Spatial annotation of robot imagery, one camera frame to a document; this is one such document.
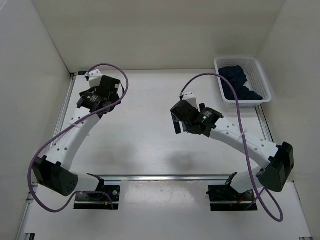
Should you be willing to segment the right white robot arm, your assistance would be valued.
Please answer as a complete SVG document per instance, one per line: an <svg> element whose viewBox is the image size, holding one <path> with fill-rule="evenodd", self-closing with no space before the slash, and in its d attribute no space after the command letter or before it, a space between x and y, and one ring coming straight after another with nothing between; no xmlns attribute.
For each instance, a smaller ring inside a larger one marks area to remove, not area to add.
<svg viewBox="0 0 320 240"><path fill-rule="evenodd" d="M205 107L199 111L188 101L181 100L170 110L175 131L185 131L194 135L203 135L220 141L235 150L248 154L257 163L252 173L233 173L227 180L224 193L230 200L238 199L243 193L257 188L266 188L272 192L281 192L294 168L293 146L287 142L281 145L260 139L250 133L241 133L239 127L232 124L220 112Z"/></svg>

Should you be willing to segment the navy blue shorts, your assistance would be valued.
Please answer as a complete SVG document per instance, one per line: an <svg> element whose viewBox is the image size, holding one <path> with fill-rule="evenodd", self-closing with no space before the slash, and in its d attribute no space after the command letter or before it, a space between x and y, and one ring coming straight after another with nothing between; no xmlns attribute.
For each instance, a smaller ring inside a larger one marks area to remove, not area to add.
<svg viewBox="0 0 320 240"><path fill-rule="evenodd" d="M262 96L245 86L248 81L247 76L239 65L223 67L218 71L219 75L232 85L239 101L260 101L263 99Z"/></svg>

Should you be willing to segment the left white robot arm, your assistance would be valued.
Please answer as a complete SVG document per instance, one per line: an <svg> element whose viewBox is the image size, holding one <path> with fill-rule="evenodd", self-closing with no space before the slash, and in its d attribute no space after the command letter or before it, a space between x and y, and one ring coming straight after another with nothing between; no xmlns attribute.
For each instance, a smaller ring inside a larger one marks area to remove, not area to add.
<svg viewBox="0 0 320 240"><path fill-rule="evenodd" d="M100 200L105 194L101 180L92 174L77 174L70 171L73 160L92 128L103 115L114 110L113 103L120 97L122 87L119 79L98 74L88 78L90 88L80 92L76 109L69 122L71 129L63 134L54 146L37 157L32 170L37 182L67 197L75 191L87 191L93 200Z"/></svg>

